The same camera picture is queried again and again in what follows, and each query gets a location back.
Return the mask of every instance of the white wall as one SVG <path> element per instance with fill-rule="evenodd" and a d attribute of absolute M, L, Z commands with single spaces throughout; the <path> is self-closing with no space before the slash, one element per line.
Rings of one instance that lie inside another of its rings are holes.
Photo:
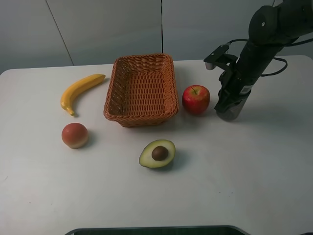
<path fill-rule="evenodd" d="M 0 74 L 8 69 L 72 65 L 44 0 L 1 1 L 0 33 Z"/>
<path fill-rule="evenodd" d="M 162 52 L 160 0 L 48 0 L 74 65 Z"/>
<path fill-rule="evenodd" d="M 163 0 L 163 49 L 175 60 L 204 59 L 219 45 L 248 38 L 254 13 L 263 5 L 283 0 Z M 313 33 L 299 40 L 313 38 Z M 233 43 L 230 54 L 239 55 L 245 43 Z M 313 58 L 313 43 L 284 48 L 278 55 Z"/>

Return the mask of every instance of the banana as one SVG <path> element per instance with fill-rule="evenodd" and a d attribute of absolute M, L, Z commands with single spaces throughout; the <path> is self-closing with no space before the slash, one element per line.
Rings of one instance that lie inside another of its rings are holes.
<path fill-rule="evenodd" d="M 71 116 L 74 116 L 75 112 L 72 105 L 76 97 L 84 91 L 102 83 L 105 77 L 106 76 L 103 74 L 94 74 L 75 82 L 63 93 L 61 97 L 61 107 Z"/>

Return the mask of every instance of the red apple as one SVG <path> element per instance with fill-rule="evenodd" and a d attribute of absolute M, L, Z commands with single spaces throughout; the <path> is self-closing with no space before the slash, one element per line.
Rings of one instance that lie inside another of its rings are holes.
<path fill-rule="evenodd" d="M 193 115 L 204 113 L 210 103 L 210 92 L 199 85 L 187 87 L 182 95 L 182 105 L 187 112 Z"/>
<path fill-rule="evenodd" d="M 64 127 L 62 140 L 70 148 L 80 148 L 88 142 L 88 130 L 80 123 L 71 123 Z"/>

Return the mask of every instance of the wicker basket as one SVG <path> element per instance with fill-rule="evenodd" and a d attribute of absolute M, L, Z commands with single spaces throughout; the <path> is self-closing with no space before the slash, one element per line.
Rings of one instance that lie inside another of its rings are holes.
<path fill-rule="evenodd" d="M 167 54 L 118 58 L 104 116 L 124 127 L 159 125 L 179 110 L 173 59 Z"/>

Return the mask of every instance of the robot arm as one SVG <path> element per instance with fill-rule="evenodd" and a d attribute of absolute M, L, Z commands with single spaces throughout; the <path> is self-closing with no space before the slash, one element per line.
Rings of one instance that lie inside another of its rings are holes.
<path fill-rule="evenodd" d="M 238 117 L 251 89 L 275 55 L 300 36 L 313 32 L 313 0 L 284 0 L 277 7 L 262 6 L 252 17 L 249 40 L 240 58 L 228 55 L 229 45 L 221 45 L 204 61 L 207 69 L 225 70 L 215 106 L 224 120 Z"/>

